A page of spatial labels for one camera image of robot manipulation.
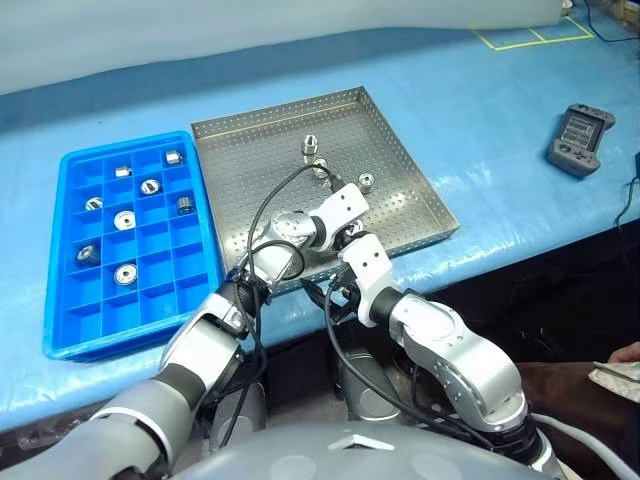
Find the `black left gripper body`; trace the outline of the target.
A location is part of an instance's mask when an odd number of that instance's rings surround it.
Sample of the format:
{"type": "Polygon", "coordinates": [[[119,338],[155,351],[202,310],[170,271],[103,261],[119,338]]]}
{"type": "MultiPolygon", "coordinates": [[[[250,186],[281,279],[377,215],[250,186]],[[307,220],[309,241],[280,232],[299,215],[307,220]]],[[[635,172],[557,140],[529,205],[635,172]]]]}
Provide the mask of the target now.
{"type": "Polygon", "coordinates": [[[342,251],[349,244],[365,234],[362,220],[354,220],[341,228],[334,236],[331,250],[335,253],[342,251]]]}

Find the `bystander bare hand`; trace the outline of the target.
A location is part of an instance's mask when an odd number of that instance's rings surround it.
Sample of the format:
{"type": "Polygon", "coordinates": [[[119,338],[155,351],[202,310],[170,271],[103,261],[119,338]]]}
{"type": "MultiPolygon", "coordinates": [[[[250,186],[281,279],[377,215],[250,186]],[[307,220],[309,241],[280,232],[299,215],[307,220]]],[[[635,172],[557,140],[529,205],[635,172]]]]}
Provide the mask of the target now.
{"type": "Polygon", "coordinates": [[[636,341],[615,350],[608,359],[609,363],[629,363],[640,360],[640,342],[636,341]]]}

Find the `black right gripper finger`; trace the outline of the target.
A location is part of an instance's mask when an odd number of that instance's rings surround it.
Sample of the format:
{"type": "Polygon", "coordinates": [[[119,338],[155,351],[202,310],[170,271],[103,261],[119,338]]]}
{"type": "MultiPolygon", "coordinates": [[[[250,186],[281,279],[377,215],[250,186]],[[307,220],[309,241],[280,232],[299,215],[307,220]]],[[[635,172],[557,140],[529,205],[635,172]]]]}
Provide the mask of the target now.
{"type": "Polygon", "coordinates": [[[325,302],[325,293],[316,283],[306,279],[301,279],[301,285],[308,298],[316,305],[323,306],[325,302]]]}

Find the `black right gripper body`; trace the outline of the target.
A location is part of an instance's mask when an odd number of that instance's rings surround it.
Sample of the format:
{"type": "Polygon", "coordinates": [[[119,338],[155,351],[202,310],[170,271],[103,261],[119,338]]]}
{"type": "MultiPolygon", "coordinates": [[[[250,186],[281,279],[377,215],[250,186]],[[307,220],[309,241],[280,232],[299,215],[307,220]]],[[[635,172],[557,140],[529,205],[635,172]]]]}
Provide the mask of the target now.
{"type": "Polygon", "coordinates": [[[357,314],[361,292],[353,272],[338,272],[332,280],[332,287],[337,298],[342,300],[342,303],[332,305],[333,323],[340,324],[352,314],[357,314]]]}

